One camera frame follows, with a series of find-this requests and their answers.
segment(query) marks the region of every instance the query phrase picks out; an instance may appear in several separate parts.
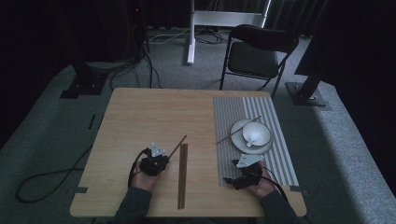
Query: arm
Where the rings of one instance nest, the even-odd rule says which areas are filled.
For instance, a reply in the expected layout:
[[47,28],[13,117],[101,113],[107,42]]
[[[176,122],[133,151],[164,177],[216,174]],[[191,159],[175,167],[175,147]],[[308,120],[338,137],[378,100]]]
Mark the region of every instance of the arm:
[[140,172],[136,165],[136,175],[131,180],[131,187],[114,216],[113,223],[138,223],[149,211],[151,192],[158,176],[148,176]]
[[[259,161],[259,165],[261,167],[265,166],[263,161]],[[271,179],[271,176],[265,168],[262,168],[262,176]],[[262,178],[257,186],[249,186],[246,189],[261,199],[262,208],[265,211],[265,223],[298,223],[294,210],[286,200],[282,198],[273,183]]]

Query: wooden chopstick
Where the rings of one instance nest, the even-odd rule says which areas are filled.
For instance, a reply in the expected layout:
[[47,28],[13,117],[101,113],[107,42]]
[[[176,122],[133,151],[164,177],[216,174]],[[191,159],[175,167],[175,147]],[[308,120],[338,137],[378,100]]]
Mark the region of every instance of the wooden chopstick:
[[[262,117],[262,116],[258,116],[257,118],[253,119],[252,121],[249,121],[248,123],[254,122],[254,121],[258,120],[258,119],[261,118],[261,117]],[[235,134],[235,133],[241,131],[241,130],[244,128],[244,126],[242,126],[240,129],[236,130],[235,132],[230,133],[227,137],[225,137],[225,138],[219,140],[219,141],[217,142],[217,144],[220,143],[220,142],[222,142],[222,141],[224,141],[224,140],[226,140],[227,138],[233,136],[233,134]]]
[[177,146],[175,147],[175,149],[171,152],[171,154],[168,157],[168,160],[171,159],[171,157],[173,156],[173,154],[176,152],[176,150],[178,149],[178,147],[181,146],[181,144],[183,143],[184,139],[186,139],[187,135],[184,135],[184,137],[180,140],[180,142],[177,144]]
[[187,152],[188,152],[188,145],[187,144],[180,145],[177,209],[182,209],[185,206],[186,180],[187,180],[187,155],[188,155]]
[[188,157],[188,145],[184,145],[184,155],[183,155],[183,198],[181,201],[181,208],[184,208],[186,203],[186,185],[187,185],[187,157]]

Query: dark background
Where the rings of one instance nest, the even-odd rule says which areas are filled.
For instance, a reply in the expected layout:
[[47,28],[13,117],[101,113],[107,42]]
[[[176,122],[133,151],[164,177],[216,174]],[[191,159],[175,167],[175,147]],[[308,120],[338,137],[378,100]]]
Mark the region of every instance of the dark background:
[[[86,61],[112,62],[134,54],[133,50],[124,52],[128,31],[125,19],[120,16],[124,13],[122,1],[112,1],[112,6],[103,5],[106,1],[93,0],[59,2]],[[196,2],[196,9],[206,9],[210,3]],[[268,24],[299,35],[315,34],[296,74],[314,76],[323,62],[330,64],[324,81],[337,89],[394,193],[396,7],[392,1],[333,0],[329,7],[318,2],[277,1],[273,10],[276,13],[269,15]],[[64,48],[63,33],[46,1],[8,0],[0,4],[2,147],[51,79],[71,60]],[[232,10],[234,6],[219,7]],[[190,25],[190,1],[146,0],[142,8],[147,25],[165,28]],[[255,6],[238,8],[254,12]],[[298,8],[304,8],[303,16]],[[308,9],[317,14],[307,14]],[[137,20],[133,14],[123,15],[130,22]],[[130,33],[136,43],[141,41],[140,33]]]

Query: striped placemat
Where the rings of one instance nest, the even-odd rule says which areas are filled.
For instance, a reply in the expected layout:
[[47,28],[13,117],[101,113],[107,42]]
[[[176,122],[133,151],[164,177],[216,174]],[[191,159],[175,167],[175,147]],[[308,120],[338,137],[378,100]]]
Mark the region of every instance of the striped placemat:
[[[262,116],[264,123],[274,134],[273,147],[263,154],[267,167],[276,175],[280,185],[299,186],[288,148],[270,97],[215,97],[216,141],[223,139],[240,119],[255,119]],[[231,138],[217,144],[219,185],[227,186],[223,177],[237,178],[238,169],[231,163],[243,153]]]

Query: white plate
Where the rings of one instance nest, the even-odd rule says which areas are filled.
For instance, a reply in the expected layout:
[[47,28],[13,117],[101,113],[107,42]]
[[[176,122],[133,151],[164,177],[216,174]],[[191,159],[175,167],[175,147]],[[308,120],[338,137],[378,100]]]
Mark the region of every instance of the white plate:
[[[235,132],[236,130],[244,127],[245,124],[247,124],[248,122],[251,122],[252,119],[241,119],[239,121],[237,121],[233,127],[231,128],[231,133]],[[241,151],[247,153],[247,154],[263,154],[265,152],[267,152],[269,149],[272,148],[273,142],[274,142],[274,136],[271,133],[271,138],[270,141],[268,142],[268,144],[262,146],[262,147],[256,147],[256,146],[252,146],[252,147],[247,147],[247,141],[245,140],[244,136],[242,135],[242,130],[240,130],[239,132],[231,135],[231,140],[233,141],[233,144],[239,148]]]

